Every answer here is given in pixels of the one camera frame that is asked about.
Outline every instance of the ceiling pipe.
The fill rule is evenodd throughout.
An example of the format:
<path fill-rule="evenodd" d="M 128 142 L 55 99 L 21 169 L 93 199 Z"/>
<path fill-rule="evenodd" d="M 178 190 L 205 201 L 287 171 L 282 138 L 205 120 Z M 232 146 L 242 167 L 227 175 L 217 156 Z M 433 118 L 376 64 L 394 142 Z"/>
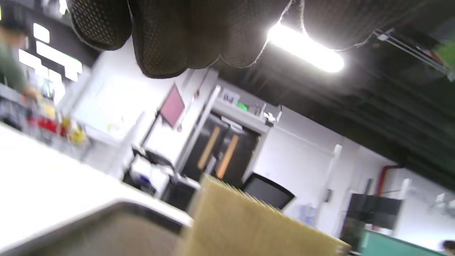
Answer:
<path fill-rule="evenodd" d="M 382 168 L 381 173 L 379 174 L 378 185 L 376 186 L 376 196 L 381 196 L 382 190 L 384 188 L 385 177 L 389 170 L 401 169 L 401 165 L 386 165 Z"/>

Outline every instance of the black mesh glove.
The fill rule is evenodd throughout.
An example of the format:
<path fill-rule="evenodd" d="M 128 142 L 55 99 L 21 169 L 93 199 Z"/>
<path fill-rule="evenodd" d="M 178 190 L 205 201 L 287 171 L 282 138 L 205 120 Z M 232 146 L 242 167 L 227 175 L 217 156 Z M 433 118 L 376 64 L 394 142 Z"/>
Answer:
<path fill-rule="evenodd" d="M 305 0 L 301 22 L 319 43 L 344 49 L 424 0 Z M 221 57 L 248 67 L 260 56 L 268 30 L 292 0 L 68 0 L 74 29 L 100 50 L 133 37 L 137 63 L 151 78 L 200 69 Z"/>

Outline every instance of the door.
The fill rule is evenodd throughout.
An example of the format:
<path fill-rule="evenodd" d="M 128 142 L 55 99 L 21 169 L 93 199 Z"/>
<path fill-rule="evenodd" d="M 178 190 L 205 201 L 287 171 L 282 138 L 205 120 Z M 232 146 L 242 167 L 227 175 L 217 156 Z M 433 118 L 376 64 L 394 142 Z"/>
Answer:
<path fill-rule="evenodd" d="M 239 188 L 258 137 L 257 133 L 211 113 L 182 174 L 199 181 L 205 172 Z"/>

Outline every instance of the yellow item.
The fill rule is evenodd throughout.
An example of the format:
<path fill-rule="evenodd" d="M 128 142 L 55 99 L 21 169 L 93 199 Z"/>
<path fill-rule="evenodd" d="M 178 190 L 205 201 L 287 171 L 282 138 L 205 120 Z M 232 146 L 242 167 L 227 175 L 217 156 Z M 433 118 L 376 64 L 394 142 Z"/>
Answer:
<path fill-rule="evenodd" d="M 47 105 L 47 104 L 43 104 L 42 108 L 43 108 L 43 112 L 46 115 L 46 117 L 48 117 L 50 119 L 55 119 L 56 118 L 56 110 L 55 110 L 55 108 L 53 106 Z"/>
<path fill-rule="evenodd" d="M 206 177 L 181 256 L 344 256 L 350 246 Z"/>
<path fill-rule="evenodd" d="M 71 143 L 76 144 L 76 145 L 82 145 L 82 143 L 85 142 L 87 139 L 87 136 L 85 132 L 82 130 L 82 128 L 78 125 L 78 129 L 74 131 L 70 131 L 68 133 L 68 138 Z"/>

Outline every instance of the computer screen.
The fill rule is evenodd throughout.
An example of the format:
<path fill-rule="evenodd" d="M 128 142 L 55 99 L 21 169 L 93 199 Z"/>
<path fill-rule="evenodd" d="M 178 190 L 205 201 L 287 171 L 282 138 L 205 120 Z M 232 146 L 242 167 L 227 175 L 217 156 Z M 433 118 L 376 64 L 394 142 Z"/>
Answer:
<path fill-rule="evenodd" d="M 347 217 L 393 229 L 402 200 L 374 195 L 352 194 Z"/>
<path fill-rule="evenodd" d="M 242 191 L 280 210 L 295 197 L 284 187 L 258 174 L 250 175 Z"/>
<path fill-rule="evenodd" d="M 161 106 L 161 116 L 171 127 L 175 127 L 184 109 L 185 104 L 174 84 Z"/>

